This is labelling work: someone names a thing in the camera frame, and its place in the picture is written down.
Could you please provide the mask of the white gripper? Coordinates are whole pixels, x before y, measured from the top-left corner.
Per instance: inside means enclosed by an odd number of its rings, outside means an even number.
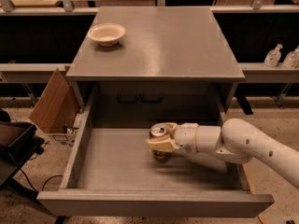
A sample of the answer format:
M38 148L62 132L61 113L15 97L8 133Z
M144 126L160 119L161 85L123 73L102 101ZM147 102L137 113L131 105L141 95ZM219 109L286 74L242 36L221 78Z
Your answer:
M167 122L165 125L167 130L173 133L174 139L169 134L161 137L151 137L146 140L151 150L166 153L174 152L176 149L192 154L198 152L196 146L198 124L183 123L178 125L175 122Z

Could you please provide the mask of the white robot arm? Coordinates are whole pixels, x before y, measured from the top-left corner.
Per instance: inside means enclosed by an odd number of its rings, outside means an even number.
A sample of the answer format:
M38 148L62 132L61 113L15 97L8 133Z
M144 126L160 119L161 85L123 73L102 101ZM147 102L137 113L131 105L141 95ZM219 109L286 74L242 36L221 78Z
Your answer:
M228 119L222 126L158 123L150 128L147 144L157 156L184 150L237 164L255 158L299 188L299 152L243 119Z

